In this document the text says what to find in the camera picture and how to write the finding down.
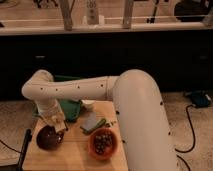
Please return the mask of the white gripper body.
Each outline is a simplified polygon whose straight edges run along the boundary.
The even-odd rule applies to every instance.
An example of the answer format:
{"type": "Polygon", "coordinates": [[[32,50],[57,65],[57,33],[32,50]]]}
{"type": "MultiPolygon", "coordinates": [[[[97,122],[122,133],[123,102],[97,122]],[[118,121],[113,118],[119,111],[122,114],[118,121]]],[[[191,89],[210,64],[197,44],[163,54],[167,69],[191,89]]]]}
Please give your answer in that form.
{"type": "Polygon", "coordinates": [[[39,116],[49,126],[53,127],[58,123],[65,124],[65,115],[59,105],[56,105],[50,109],[40,110],[39,116]]]}

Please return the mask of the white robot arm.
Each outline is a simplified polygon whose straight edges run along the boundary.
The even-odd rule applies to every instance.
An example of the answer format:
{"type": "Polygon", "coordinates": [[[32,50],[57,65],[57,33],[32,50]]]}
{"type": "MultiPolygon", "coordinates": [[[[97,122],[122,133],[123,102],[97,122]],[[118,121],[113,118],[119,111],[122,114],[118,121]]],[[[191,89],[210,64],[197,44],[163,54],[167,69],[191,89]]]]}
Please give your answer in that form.
{"type": "Polygon", "coordinates": [[[148,73],[132,69],[119,76],[58,82],[36,71],[21,89],[42,115],[63,118],[60,99],[111,101],[125,141],[129,171],[180,171],[162,96],[148,73]]]}

